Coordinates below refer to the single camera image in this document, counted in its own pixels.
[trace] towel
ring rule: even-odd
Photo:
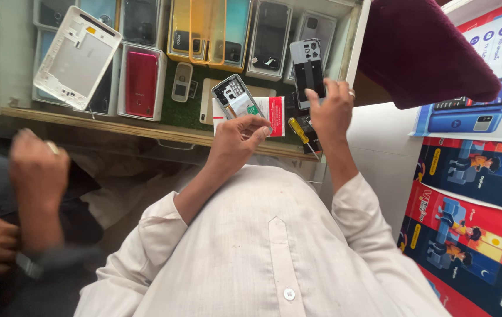
[[[399,109],[494,100],[500,80],[434,0],[373,0],[359,70]]]

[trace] white shirt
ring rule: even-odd
[[[449,316],[360,174],[331,213],[269,166],[243,167],[190,227],[176,195],[146,209],[75,316]]]

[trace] shirt button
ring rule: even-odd
[[[292,301],[296,297],[296,293],[294,292],[293,289],[287,288],[284,290],[284,298]]]

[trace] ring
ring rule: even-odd
[[[59,155],[59,149],[57,148],[55,143],[53,143],[52,141],[45,141],[45,144],[47,144],[49,146],[49,148],[53,152],[53,154]]]

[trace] jio phone poster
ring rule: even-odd
[[[414,179],[502,207],[502,142],[425,137]]]
[[[454,316],[502,316],[502,210],[413,181],[397,242]]]
[[[459,30],[502,84],[502,7]],[[424,105],[410,135],[502,141],[502,89],[490,102],[458,97]]]

